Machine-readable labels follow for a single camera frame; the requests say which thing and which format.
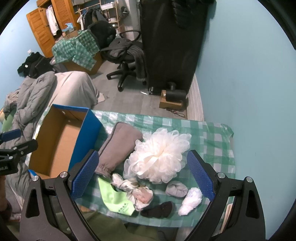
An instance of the blue wall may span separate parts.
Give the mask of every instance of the blue wall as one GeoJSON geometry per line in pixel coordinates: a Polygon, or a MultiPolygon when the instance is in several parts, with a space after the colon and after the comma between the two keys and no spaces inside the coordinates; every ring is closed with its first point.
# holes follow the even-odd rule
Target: blue wall
{"type": "Polygon", "coordinates": [[[0,108],[6,95],[19,88],[24,80],[17,69],[29,56],[28,50],[42,53],[26,17],[36,8],[35,0],[27,2],[0,35],[0,108]]]}
{"type": "Polygon", "coordinates": [[[234,131],[236,178],[253,177],[266,237],[296,198],[296,51],[257,0],[217,0],[196,69],[206,121],[234,131]]]}

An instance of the wooden cabinet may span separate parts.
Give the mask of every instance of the wooden cabinet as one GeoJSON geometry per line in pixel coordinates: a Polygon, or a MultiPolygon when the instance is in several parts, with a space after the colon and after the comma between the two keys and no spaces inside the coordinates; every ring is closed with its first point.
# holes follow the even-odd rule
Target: wooden cabinet
{"type": "Polygon", "coordinates": [[[74,13],[71,0],[38,0],[36,4],[39,8],[28,13],[27,19],[44,56],[49,58],[53,56],[52,46],[55,40],[46,17],[47,7],[52,4],[60,29],[65,29],[66,23],[73,23],[74,27],[80,29],[80,24],[77,23],[79,14],[74,13]]]}
{"type": "Polygon", "coordinates": [[[80,28],[79,23],[77,23],[79,15],[74,13],[71,0],[52,0],[52,6],[62,29],[67,27],[66,23],[73,23],[74,27],[80,28]]]}
{"type": "Polygon", "coordinates": [[[52,46],[54,46],[55,41],[49,29],[46,14],[43,13],[44,11],[42,8],[37,8],[27,14],[27,19],[44,56],[49,58],[53,56],[52,46]]]}

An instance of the gray sock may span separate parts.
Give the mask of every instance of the gray sock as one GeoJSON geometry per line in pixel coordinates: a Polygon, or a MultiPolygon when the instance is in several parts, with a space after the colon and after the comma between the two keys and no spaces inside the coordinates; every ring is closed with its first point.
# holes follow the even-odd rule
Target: gray sock
{"type": "Polygon", "coordinates": [[[188,188],[179,181],[171,181],[168,183],[165,193],[174,197],[185,197],[188,192],[188,188]]]}

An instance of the black office chair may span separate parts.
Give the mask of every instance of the black office chair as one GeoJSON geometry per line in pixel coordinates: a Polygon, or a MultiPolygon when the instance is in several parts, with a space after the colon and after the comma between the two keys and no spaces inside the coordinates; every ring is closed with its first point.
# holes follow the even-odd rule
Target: black office chair
{"type": "Polygon", "coordinates": [[[139,48],[143,49],[143,44],[141,42],[137,41],[141,36],[141,32],[139,30],[128,30],[128,31],[124,31],[119,34],[119,36],[121,38],[124,38],[123,37],[124,33],[127,33],[127,32],[138,32],[139,33],[139,35],[136,37],[136,39],[133,40],[129,46],[124,48],[124,53],[122,55],[120,55],[118,58],[116,58],[116,57],[113,57],[110,55],[110,52],[112,50],[104,50],[104,48],[108,47],[109,44],[115,39],[115,36],[116,36],[116,29],[112,26],[112,24],[107,23],[105,21],[98,21],[96,23],[91,24],[88,27],[88,30],[91,32],[91,34],[93,35],[94,39],[96,40],[99,48],[101,49],[102,57],[111,63],[119,64],[119,66],[118,66],[119,70],[107,74],[107,79],[110,80],[112,78],[112,76],[121,74],[117,88],[118,88],[118,91],[122,92],[123,91],[122,84],[123,84],[124,80],[126,79],[126,77],[128,75],[136,77],[136,73],[134,72],[136,67],[135,66],[132,66],[132,67],[128,66],[129,63],[135,62],[135,59],[132,55],[128,54],[127,51],[132,45],[136,45],[139,48]]]}

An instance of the green gingham cloth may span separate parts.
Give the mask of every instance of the green gingham cloth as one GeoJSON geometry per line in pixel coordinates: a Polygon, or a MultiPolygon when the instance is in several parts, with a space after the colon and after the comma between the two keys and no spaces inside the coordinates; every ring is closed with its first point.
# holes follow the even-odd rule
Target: green gingham cloth
{"type": "Polygon", "coordinates": [[[52,47],[57,64],[73,61],[88,70],[94,67],[96,60],[93,56],[99,51],[96,41],[88,30],[78,30],[78,36],[68,40],[61,39],[52,47]]]}
{"type": "MultiPolygon", "coordinates": [[[[93,111],[96,117],[101,121],[103,127],[99,133],[95,149],[99,150],[104,141],[107,139],[108,134],[112,132],[114,125],[118,121],[122,121],[131,124],[138,130],[145,132],[155,132],[158,128],[163,127],[168,131],[178,130],[179,133],[191,134],[190,150],[195,149],[205,162],[210,163],[216,172],[223,172],[229,178],[235,177],[235,164],[233,151],[230,147],[230,137],[233,135],[232,130],[224,124],[215,124],[210,122],[199,122],[194,120],[181,120],[170,119],[147,115],[131,115],[116,112],[106,111],[93,111]]],[[[183,154],[183,159],[186,160],[187,152],[183,154]]],[[[119,174],[122,174],[123,163],[115,170],[119,174]]],[[[197,187],[197,183],[194,180],[187,165],[178,173],[178,176],[173,180],[178,180],[190,189],[191,187],[197,187]]],[[[195,226],[199,221],[201,215],[205,211],[209,204],[208,198],[203,198],[201,204],[195,208],[192,212],[185,216],[178,215],[178,209],[181,206],[182,199],[171,197],[165,194],[167,184],[151,184],[147,180],[139,179],[140,183],[147,185],[153,190],[154,198],[149,205],[153,207],[157,204],[172,201],[175,205],[171,215],[168,218],[146,218],[140,216],[138,212],[134,212],[132,216],[126,216],[119,213],[111,212],[107,209],[101,198],[101,192],[98,184],[98,175],[94,174],[89,182],[84,195],[77,199],[76,202],[92,210],[97,210],[105,215],[120,218],[124,221],[137,223],[149,226],[160,227],[183,227],[183,226],[195,226]]]]}

